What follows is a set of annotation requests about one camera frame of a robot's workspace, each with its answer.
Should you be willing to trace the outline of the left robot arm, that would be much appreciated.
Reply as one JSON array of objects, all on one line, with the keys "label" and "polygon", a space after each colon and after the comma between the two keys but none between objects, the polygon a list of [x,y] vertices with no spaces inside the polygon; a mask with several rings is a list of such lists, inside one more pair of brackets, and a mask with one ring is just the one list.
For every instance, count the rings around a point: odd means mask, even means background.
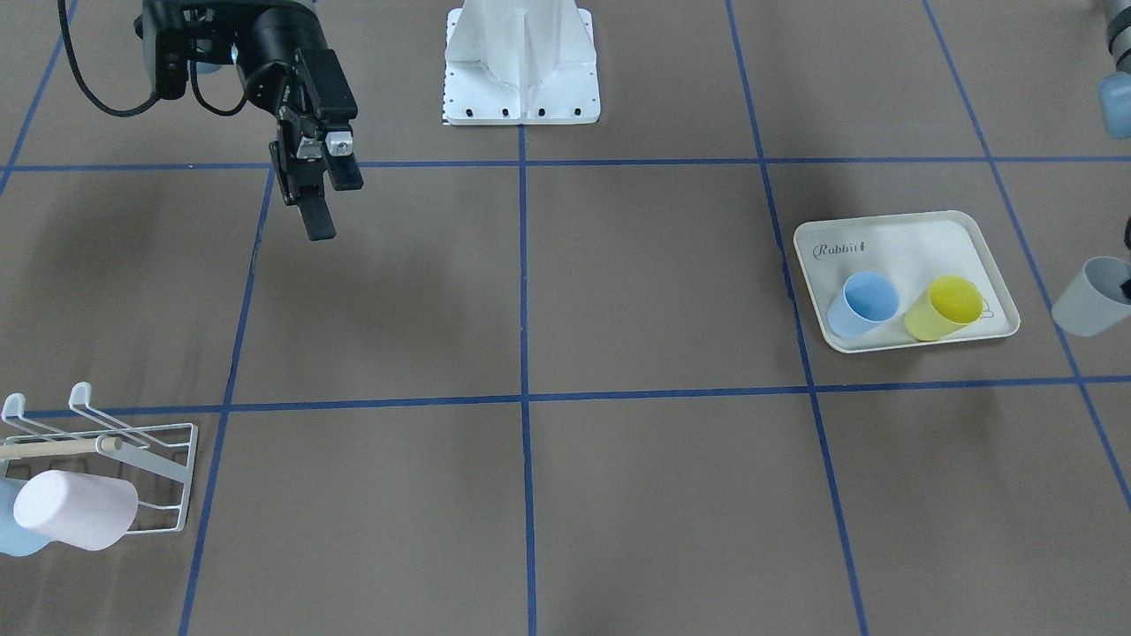
[{"label": "left robot arm", "polygon": [[1115,140],[1130,137],[1130,1],[1103,1],[1105,45],[1114,72],[1097,84],[1105,129]]}]

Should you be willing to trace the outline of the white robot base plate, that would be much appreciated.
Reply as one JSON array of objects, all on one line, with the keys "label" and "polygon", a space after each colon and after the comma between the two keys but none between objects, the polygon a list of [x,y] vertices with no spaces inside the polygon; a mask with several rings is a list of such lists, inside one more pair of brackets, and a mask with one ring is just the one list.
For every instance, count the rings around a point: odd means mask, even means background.
[{"label": "white robot base plate", "polygon": [[594,124],[593,17],[573,1],[465,1],[444,20],[442,121]]}]

